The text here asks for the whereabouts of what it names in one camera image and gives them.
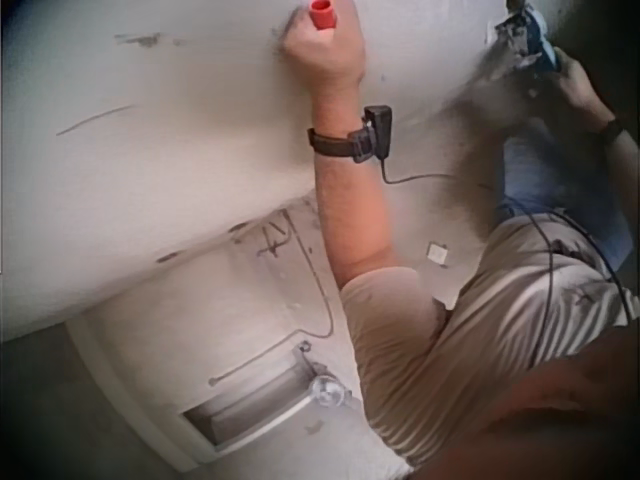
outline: man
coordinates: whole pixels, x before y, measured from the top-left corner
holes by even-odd
[[[309,89],[316,133],[344,139],[362,128],[365,48],[352,0],[334,8],[335,30],[298,11],[283,48]],[[505,144],[501,223],[450,314],[396,259],[376,164],[315,156],[367,418],[416,468],[412,479],[640,474],[640,304],[626,290],[623,301],[604,260],[619,268],[629,225],[637,232],[638,148],[580,64],[558,54],[556,81],[584,127],[608,132],[617,198],[598,175],[567,172],[544,124],[529,122]],[[549,213],[560,207],[571,219]]]

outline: red plastic object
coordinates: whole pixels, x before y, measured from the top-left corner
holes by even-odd
[[[311,21],[318,30],[336,28],[336,14],[329,0],[315,0],[309,7]]]

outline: beige shirt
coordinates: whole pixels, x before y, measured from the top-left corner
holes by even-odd
[[[548,247],[526,217],[494,231],[448,320],[410,268],[370,272],[343,289],[367,418],[411,465],[464,433],[533,366],[627,325],[618,289],[589,243],[548,215],[536,220],[562,252],[553,255],[546,324]],[[640,304],[625,295],[635,317]]]

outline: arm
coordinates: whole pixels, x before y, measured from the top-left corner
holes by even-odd
[[[615,120],[614,113],[595,92],[589,77],[580,63],[560,49],[556,49],[562,65],[562,73],[556,83],[577,111],[584,127],[599,133]],[[638,145],[628,132],[623,132],[606,150],[613,190],[617,193],[622,210],[631,231],[638,231],[638,184],[640,182]]]
[[[364,40],[351,0],[334,0],[335,29],[316,30],[299,9],[283,47],[311,94],[313,127],[320,135],[346,138],[362,128],[360,80]],[[379,172],[372,164],[315,156],[316,193],[322,233],[338,287],[396,265]]]

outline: red cap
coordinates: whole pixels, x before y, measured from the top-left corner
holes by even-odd
[[[329,0],[314,0],[309,7],[311,21],[318,30],[336,28],[336,15]]]

